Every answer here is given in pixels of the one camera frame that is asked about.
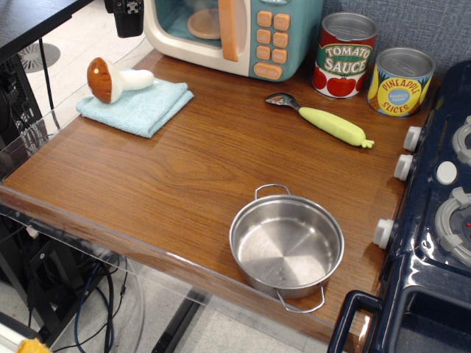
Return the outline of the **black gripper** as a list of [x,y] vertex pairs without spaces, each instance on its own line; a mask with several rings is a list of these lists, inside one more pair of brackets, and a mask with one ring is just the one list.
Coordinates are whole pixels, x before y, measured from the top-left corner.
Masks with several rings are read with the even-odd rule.
[[105,0],[105,8],[113,14],[117,35],[131,38],[144,30],[144,2],[142,0]]

